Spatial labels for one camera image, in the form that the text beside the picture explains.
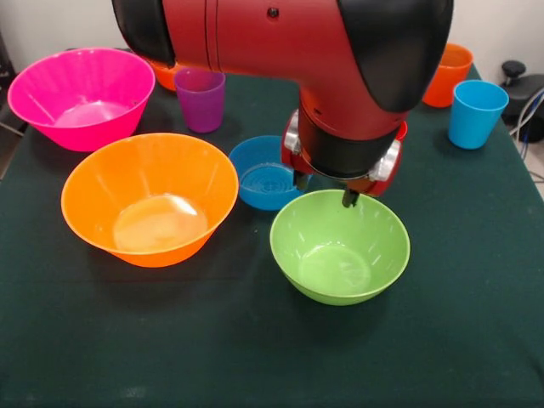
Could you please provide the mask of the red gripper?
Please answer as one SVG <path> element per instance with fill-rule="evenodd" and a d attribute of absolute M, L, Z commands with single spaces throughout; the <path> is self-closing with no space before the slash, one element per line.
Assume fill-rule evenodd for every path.
<path fill-rule="evenodd" d="M 294 186 L 306 190 L 312 175 L 346 184 L 342 204 L 355 207 L 360 194 L 379 196 L 391 184 L 402 157 L 402 127 L 372 140 L 341 139 L 295 110 L 280 142 L 280 160 L 294 171 Z"/>

